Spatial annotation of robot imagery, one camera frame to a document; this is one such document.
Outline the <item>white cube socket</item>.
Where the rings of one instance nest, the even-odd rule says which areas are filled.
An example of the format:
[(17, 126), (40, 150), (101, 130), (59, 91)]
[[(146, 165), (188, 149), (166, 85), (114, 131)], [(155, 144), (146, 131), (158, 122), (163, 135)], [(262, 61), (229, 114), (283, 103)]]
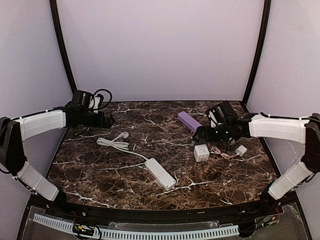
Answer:
[(193, 150), (196, 162), (205, 162), (209, 159), (210, 152), (206, 144), (196, 145)]

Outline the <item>white plug with cable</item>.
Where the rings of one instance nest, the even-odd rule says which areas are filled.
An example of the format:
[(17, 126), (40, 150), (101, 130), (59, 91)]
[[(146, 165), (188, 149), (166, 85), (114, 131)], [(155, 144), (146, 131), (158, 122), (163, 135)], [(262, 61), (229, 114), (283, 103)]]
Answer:
[(130, 151), (129, 150), (129, 143), (128, 142), (123, 142), (123, 141), (118, 141), (120, 139), (127, 139), (129, 137), (129, 133), (128, 132), (121, 132), (117, 137), (115, 137), (113, 140), (109, 140), (109, 139), (106, 139), (106, 138), (102, 138), (102, 137), (99, 137), (96, 141), (96, 143), (100, 146), (103, 146), (103, 147), (111, 147), (111, 148), (114, 148), (118, 151), (121, 151), (121, 152), (124, 152), (124, 153), (127, 153), (127, 154), (132, 154), (132, 155), (135, 155), (135, 156), (138, 156), (142, 159), (144, 159), (144, 161), (148, 161), (149, 159), (139, 153), (136, 153), (136, 152), (133, 152), (133, 151)]

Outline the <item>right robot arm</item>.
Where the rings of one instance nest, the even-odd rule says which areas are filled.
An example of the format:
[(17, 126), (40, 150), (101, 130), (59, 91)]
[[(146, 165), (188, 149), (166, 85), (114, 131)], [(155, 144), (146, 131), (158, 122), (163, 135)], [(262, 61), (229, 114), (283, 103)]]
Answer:
[(215, 126), (199, 126), (193, 140), (197, 143), (219, 143), (240, 138), (271, 138), (304, 145), (304, 155), (268, 187), (266, 195), (279, 200), (320, 171), (320, 116), (271, 116), (246, 113), (230, 121), (225, 118)]

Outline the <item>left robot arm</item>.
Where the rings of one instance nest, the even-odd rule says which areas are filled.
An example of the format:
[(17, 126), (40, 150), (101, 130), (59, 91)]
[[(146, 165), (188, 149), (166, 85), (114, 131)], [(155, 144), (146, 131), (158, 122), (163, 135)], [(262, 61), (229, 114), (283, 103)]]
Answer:
[(24, 117), (0, 119), (0, 163), (6, 173), (52, 203), (64, 203), (66, 193), (47, 180), (28, 161), (24, 142), (44, 133), (67, 127), (109, 129), (115, 123), (111, 113), (99, 110), (57, 108)]

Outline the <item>purple power strip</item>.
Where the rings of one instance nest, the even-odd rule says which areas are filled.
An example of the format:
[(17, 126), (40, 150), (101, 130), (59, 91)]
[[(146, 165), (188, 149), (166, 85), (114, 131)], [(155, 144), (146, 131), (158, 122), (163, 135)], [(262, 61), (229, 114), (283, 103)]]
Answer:
[(196, 132), (198, 127), (202, 126), (197, 120), (195, 120), (193, 117), (191, 117), (185, 111), (182, 111), (182, 112), (178, 113), (177, 117), (178, 117), (178, 120), (180, 122), (182, 122), (193, 133)]

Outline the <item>small white charger adapter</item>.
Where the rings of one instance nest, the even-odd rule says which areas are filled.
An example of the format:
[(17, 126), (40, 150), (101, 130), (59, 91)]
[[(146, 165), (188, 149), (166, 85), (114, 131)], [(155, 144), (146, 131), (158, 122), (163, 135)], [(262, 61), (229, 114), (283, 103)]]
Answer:
[(235, 150), (235, 153), (236, 153), (236, 156), (240, 156), (242, 157), (246, 152), (247, 152), (247, 148), (243, 145), (240, 145), (236, 150)]

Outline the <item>white power strip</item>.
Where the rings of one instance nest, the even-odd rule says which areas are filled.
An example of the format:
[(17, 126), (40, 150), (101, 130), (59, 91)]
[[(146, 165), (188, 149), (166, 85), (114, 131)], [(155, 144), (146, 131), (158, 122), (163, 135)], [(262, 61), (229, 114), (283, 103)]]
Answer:
[(160, 186), (166, 191), (169, 191), (176, 186), (176, 180), (155, 158), (148, 159), (144, 165)]

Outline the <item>black front table rail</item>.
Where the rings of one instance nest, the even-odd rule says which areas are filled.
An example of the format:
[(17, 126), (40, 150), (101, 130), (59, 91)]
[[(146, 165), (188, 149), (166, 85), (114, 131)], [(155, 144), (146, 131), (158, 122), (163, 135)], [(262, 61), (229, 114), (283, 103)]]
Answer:
[(220, 223), (252, 222), (261, 214), (255, 207), (258, 202), (249, 202), (230, 206), (220, 206), (200, 209), (180, 210), (126, 210), (107, 207), (95, 207), (83, 204), (64, 202), (53, 204), (56, 210), (63, 213), (75, 213), (80, 220), (90, 220), (97, 224), (108, 224), (110, 222), (136, 223), (136, 224), (183, 224), (205, 221), (220, 221)]

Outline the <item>left black frame post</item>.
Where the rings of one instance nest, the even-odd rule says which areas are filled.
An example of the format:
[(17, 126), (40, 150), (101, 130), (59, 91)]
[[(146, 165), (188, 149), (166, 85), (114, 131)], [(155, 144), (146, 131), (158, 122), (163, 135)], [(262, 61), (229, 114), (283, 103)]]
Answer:
[(74, 93), (77, 90), (76, 82), (72, 73), (71, 64), (69, 61), (66, 44), (64, 41), (63, 31), (62, 31), (62, 25), (60, 21), (59, 16), (59, 10), (58, 10), (58, 1), (57, 0), (49, 0), (50, 5), (50, 11), (51, 11), (51, 17), (53, 21), (55, 36), (61, 56), (61, 60), (63, 63), (63, 67), (65, 70), (65, 74), (67, 77), (67, 81), (70, 87), (70, 90), (72, 93)]

